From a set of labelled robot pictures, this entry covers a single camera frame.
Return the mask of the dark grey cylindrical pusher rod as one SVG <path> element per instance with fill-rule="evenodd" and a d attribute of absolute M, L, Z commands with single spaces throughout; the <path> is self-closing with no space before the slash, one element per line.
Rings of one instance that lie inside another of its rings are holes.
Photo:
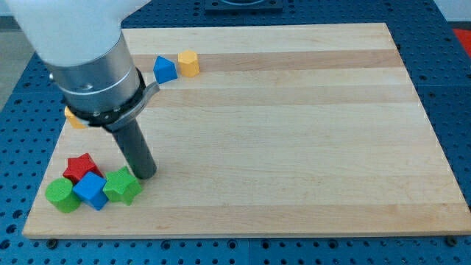
<path fill-rule="evenodd" d="M 111 134 L 137 178 L 145 180 L 155 175 L 157 165 L 135 119 L 111 130 Z"/>

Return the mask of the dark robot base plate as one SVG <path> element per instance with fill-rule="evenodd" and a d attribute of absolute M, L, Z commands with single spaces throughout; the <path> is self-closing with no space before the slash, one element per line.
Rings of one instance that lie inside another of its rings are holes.
<path fill-rule="evenodd" d="M 281 11 L 282 0 L 205 0 L 206 13 Z"/>

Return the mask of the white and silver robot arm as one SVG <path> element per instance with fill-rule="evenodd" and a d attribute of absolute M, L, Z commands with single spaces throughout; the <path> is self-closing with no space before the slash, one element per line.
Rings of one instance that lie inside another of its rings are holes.
<path fill-rule="evenodd" d="M 135 66 L 121 22 L 147 0 L 7 0 L 65 103 L 81 121 L 113 135 L 134 175 L 155 175 L 155 159 L 136 121 L 159 91 Z"/>

